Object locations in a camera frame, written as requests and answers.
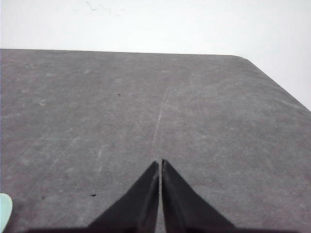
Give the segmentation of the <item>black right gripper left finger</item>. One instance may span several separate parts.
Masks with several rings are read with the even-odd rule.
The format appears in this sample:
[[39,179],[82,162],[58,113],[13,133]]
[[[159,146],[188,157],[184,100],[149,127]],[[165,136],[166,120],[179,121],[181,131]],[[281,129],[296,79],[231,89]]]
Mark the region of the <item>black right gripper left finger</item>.
[[159,204],[159,164],[152,162],[131,188],[88,229],[99,233],[154,233]]

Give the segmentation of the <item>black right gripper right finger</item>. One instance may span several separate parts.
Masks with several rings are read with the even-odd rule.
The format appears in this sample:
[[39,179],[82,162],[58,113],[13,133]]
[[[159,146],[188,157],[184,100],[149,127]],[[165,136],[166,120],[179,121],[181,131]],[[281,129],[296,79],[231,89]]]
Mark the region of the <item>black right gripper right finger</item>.
[[183,179],[177,170],[162,160],[162,203],[168,233],[224,233],[234,224],[221,215]]

